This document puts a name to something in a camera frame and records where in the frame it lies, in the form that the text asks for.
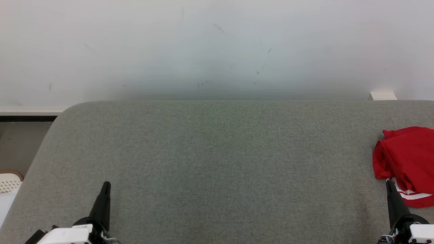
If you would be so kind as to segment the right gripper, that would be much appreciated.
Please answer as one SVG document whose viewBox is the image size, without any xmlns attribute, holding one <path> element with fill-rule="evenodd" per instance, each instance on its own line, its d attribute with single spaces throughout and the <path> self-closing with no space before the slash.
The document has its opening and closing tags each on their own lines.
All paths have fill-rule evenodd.
<svg viewBox="0 0 434 244">
<path fill-rule="evenodd" d="M 393 180 L 386 181 L 390 232 L 378 239 L 378 244 L 432 244 L 434 225 L 410 211 L 398 193 Z"/>
</svg>

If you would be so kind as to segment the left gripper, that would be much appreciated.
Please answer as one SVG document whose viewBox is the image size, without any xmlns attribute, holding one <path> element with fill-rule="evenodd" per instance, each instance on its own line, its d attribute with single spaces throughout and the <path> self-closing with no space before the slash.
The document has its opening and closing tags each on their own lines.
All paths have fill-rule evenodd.
<svg viewBox="0 0 434 244">
<path fill-rule="evenodd" d="M 119 244 L 109 234 L 111 183 L 104 182 L 89 217 L 93 220 L 76 222 L 69 228 L 53 228 L 40 238 L 38 244 Z"/>
</svg>

